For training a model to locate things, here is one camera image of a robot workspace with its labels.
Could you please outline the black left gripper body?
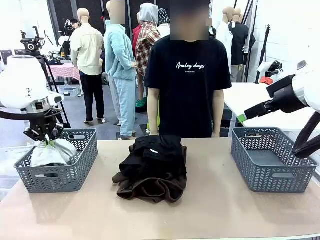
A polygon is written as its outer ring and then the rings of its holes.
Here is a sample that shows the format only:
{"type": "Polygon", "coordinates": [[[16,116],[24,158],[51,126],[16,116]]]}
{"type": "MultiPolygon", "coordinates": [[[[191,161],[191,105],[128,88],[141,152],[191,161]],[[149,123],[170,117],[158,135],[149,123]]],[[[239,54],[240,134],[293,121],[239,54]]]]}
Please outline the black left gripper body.
{"type": "Polygon", "coordinates": [[[49,127],[51,124],[57,123],[55,114],[57,113],[56,110],[49,110],[46,113],[41,113],[40,117],[31,119],[30,127],[33,129],[41,128],[44,132],[49,135],[49,127]]]}

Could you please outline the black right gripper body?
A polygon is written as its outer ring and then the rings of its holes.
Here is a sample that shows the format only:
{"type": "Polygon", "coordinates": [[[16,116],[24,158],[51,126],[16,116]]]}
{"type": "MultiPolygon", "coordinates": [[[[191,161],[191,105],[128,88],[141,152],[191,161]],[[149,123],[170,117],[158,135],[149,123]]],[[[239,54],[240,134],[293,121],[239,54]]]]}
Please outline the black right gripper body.
{"type": "Polygon", "coordinates": [[[271,100],[266,102],[266,109],[270,112],[281,110],[284,113],[293,113],[307,106],[297,97],[293,88],[293,79],[296,75],[288,75],[269,85],[266,90],[271,100]]]}

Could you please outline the white grey garment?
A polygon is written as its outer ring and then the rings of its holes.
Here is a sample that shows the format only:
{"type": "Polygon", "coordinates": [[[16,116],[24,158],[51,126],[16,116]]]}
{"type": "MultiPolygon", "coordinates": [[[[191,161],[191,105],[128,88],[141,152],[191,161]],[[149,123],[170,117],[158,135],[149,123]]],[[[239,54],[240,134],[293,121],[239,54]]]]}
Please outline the white grey garment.
{"type": "Polygon", "coordinates": [[[32,151],[30,166],[67,166],[76,153],[75,146],[65,139],[40,142],[32,151]]]}

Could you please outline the dark brown garment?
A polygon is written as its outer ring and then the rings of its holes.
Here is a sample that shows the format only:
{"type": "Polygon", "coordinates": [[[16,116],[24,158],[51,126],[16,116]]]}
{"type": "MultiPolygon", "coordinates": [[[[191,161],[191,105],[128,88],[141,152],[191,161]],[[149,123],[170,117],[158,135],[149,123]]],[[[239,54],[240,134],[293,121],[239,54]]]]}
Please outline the dark brown garment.
{"type": "Polygon", "coordinates": [[[183,195],[187,186],[187,147],[182,147],[182,171],[178,176],[173,176],[170,172],[164,176],[142,176],[137,179],[125,176],[118,172],[112,177],[112,182],[118,184],[117,195],[125,200],[141,199],[144,201],[159,203],[163,200],[169,203],[177,202],[183,195]]]}

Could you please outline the person's left forearm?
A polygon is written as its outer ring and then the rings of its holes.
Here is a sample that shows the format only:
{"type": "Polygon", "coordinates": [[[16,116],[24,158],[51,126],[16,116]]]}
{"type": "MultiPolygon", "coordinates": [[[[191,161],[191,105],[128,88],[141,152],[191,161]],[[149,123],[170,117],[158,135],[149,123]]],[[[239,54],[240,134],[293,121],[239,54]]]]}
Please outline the person's left forearm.
{"type": "Polygon", "coordinates": [[[217,133],[221,130],[221,122],[224,113],[224,91],[223,90],[216,90],[213,93],[213,100],[212,100],[212,109],[213,109],[213,126],[214,131],[217,133]]]}

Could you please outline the grey woven plastic basket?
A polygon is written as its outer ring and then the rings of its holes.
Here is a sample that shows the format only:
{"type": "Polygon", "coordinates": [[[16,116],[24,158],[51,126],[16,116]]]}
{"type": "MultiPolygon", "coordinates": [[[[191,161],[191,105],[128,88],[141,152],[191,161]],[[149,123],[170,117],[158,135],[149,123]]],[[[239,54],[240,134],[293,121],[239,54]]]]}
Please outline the grey woven plastic basket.
{"type": "Polygon", "coordinates": [[[46,164],[32,166],[33,147],[14,164],[29,193],[64,193],[79,191],[97,156],[97,130],[95,128],[65,129],[62,140],[72,144],[76,153],[66,165],[46,164]]]}
{"type": "Polygon", "coordinates": [[[303,193],[319,164],[297,158],[294,141],[277,127],[235,127],[231,155],[256,193],[303,193]]]}

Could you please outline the black backdrop stand poles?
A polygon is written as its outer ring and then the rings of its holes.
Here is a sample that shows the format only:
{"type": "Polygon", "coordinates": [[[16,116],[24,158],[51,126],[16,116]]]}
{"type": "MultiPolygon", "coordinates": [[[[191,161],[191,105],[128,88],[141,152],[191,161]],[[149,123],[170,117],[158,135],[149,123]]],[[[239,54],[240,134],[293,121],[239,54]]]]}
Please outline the black backdrop stand poles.
{"type": "Polygon", "coordinates": [[[250,11],[248,11],[248,14],[250,13],[249,32],[248,32],[248,37],[244,46],[244,73],[243,73],[244,82],[246,83],[248,82],[248,76],[249,76],[251,48],[253,46],[253,40],[254,40],[253,36],[254,36],[254,30],[255,30],[258,3],[259,3],[259,0],[252,0],[249,8],[250,11]]]}

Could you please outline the black light stand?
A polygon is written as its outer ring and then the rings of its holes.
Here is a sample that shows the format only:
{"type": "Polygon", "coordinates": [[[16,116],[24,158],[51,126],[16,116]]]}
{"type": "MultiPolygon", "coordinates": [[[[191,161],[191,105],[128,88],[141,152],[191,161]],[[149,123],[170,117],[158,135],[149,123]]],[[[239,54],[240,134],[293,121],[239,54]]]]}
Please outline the black light stand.
{"type": "MultiPolygon", "coordinates": [[[[263,62],[263,60],[264,60],[264,57],[265,57],[266,47],[267,47],[267,41],[268,41],[268,37],[269,37],[269,34],[270,34],[270,30],[271,30],[271,27],[270,27],[270,25],[268,24],[268,25],[267,25],[267,28],[266,28],[266,31],[265,31],[265,37],[264,37],[263,47],[262,47],[261,55],[260,55],[260,59],[259,59],[259,65],[258,65],[259,67],[260,67],[260,65],[262,64],[262,62],[263,62]]],[[[255,83],[256,83],[256,84],[259,83],[260,73],[261,73],[261,70],[257,70],[257,74],[256,74],[256,78],[255,78],[255,83]]]]}

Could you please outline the table with red checked cloth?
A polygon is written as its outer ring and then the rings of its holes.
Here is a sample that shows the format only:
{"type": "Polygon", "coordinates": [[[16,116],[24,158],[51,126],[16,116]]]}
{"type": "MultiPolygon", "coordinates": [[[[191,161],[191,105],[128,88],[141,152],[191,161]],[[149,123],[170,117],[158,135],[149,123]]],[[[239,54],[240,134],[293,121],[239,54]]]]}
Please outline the table with red checked cloth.
{"type": "Polygon", "coordinates": [[[64,63],[62,65],[50,65],[53,77],[72,78],[80,81],[80,72],[72,63],[64,63]]]}

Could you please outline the mannequin in black shirt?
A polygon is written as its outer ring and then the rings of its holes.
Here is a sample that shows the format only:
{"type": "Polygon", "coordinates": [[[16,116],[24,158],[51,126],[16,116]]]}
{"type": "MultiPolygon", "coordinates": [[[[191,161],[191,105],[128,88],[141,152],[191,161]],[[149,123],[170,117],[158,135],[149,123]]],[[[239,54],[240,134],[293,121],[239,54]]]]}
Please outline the mannequin in black shirt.
{"type": "Polygon", "coordinates": [[[249,35],[249,27],[240,23],[241,9],[235,8],[228,28],[233,35],[231,45],[231,82],[236,83],[238,73],[244,64],[244,46],[249,35]]]}

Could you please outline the person in black t-shirt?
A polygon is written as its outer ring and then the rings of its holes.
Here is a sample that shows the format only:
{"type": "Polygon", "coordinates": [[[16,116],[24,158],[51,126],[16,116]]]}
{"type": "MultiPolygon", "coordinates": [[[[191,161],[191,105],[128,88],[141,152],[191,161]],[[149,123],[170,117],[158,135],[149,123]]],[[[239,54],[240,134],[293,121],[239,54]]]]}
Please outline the person in black t-shirt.
{"type": "Polygon", "coordinates": [[[232,86],[225,46],[210,35],[211,0],[170,0],[170,34],[151,49],[145,86],[159,90],[159,135],[212,138],[214,91],[232,86]]]}

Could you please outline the mannequin in white coat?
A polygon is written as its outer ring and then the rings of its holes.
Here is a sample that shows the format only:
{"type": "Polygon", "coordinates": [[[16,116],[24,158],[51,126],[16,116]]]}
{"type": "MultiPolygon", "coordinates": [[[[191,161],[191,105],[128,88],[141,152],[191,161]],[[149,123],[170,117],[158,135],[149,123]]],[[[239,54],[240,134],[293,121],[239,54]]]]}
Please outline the mannequin in white coat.
{"type": "Polygon", "coordinates": [[[229,23],[233,18],[234,8],[226,7],[222,11],[222,22],[219,24],[216,39],[223,43],[226,52],[227,52],[227,60],[229,72],[231,72],[231,61],[232,61],[232,40],[233,34],[229,30],[229,23]]]}

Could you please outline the mannequin in cream shirt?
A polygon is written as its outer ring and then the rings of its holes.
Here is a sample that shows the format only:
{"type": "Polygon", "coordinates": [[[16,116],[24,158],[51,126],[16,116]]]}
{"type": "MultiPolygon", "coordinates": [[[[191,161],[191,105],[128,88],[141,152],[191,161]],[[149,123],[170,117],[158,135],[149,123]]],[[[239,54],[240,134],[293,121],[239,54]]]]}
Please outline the mannequin in cream shirt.
{"type": "Polygon", "coordinates": [[[71,60],[80,74],[86,108],[85,124],[93,119],[93,101],[96,102],[97,120],[105,123],[104,93],[102,84],[103,61],[101,60],[104,37],[89,23],[90,13],[86,8],[79,8],[77,16],[81,26],[71,35],[71,60]]]}

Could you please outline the mannequin with patterned hood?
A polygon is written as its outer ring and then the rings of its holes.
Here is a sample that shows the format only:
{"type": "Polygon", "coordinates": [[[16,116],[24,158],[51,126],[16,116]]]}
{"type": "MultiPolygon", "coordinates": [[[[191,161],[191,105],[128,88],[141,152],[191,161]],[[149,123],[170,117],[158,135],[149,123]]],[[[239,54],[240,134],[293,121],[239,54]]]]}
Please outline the mannequin with patterned hood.
{"type": "Polygon", "coordinates": [[[170,34],[170,17],[164,8],[158,9],[157,30],[159,31],[161,38],[164,38],[170,34]]]}

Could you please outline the mannequin in plaid hoodie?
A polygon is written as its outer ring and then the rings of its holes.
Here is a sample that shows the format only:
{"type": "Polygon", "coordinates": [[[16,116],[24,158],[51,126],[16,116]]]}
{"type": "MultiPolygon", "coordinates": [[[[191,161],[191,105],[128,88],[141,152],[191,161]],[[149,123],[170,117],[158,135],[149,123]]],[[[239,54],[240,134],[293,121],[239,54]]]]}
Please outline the mannequin in plaid hoodie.
{"type": "Polygon", "coordinates": [[[154,44],[161,38],[157,30],[159,19],[159,7],[152,3],[143,3],[140,6],[139,22],[140,33],[137,38],[135,47],[135,56],[137,61],[138,72],[138,101],[144,98],[143,80],[146,76],[151,49],[154,44]]]}

